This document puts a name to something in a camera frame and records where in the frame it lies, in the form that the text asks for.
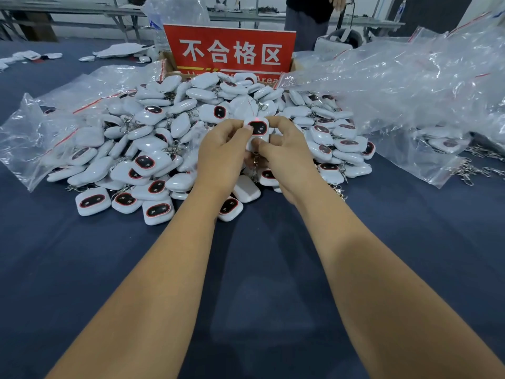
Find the person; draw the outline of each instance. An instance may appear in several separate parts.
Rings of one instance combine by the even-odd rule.
[[[283,135],[253,145],[299,210],[370,377],[504,378],[505,367],[489,347],[323,181],[294,124],[284,117],[268,120]],[[239,120],[225,120],[207,133],[186,201],[47,378],[177,377],[199,309],[217,213],[237,181],[250,137],[250,127]],[[245,160],[250,164],[252,155]],[[327,220],[335,216],[345,220],[335,226]],[[196,222],[199,236],[188,236]]]
[[[286,0],[284,30],[296,32],[294,51],[314,50],[318,37],[328,33],[335,9],[344,9],[345,0]]]

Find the table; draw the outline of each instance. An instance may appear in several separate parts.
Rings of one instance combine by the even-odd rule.
[[[117,5],[116,0],[114,0],[114,3],[115,5],[89,1],[0,0],[0,12],[2,12],[3,15],[3,20],[0,20],[0,24],[6,24],[13,32],[16,31],[14,24],[27,26],[55,25],[82,28],[118,28],[124,33],[126,41],[128,41],[127,33],[134,30],[136,39],[140,42],[139,29],[149,29],[149,27],[139,27],[138,25],[138,18],[145,17],[144,13],[139,9],[122,8]],[[262,14],[258,14],[257,3],[258,0],[256,0],[256,10],[243,10],[242,12],[209,12],[209,16],[211,21],[254,22],[255,29],[258,28],[258,23],[260,22],[284,24],[285,16],[278,16],[275,14],[272,14],[271,16],[263,16]],[[62,21],[50,21],[46,23],[19,21],[10,18],[6,11],[47,12],[55,14],[103,14],[106,17],[110,17],[115,24],[87,24]],[[127,24],[123,21],[123,18],[125,17],[131,18],[131,24]],[[351,16],[344,16],[344,25],[348,25],[350,22]],[[330,20],[330,24],[337,23],[338,18],[332,18],[332,20]],[[403,23],[384,21],[371,17],[355,17],[352,20],[352,24],[354,26],[363,26],[366,28],[377,28],[376,33],[379,36],[387,35],[388,31],[404,25]]]
[[[4,42],[0,56],[63,53],[0,74],[0,122],[23,92],[38,96],[127,59],[79,63],[109,41]],[[500,168],[500,162],[489,160]],[[505,253],[499,178],[452,178],[438,190],[380,156],[351,180],[350,207],[505,359]],[[0,165],[0,377],[40,379],[164,229],[142,213],[79,217],[76,193],[43,182],[28,193]],[[265,189],[218,222],[181,378],[366,378],[316,250],[284,197]],[[341,218],[328,218],[335,226]]]

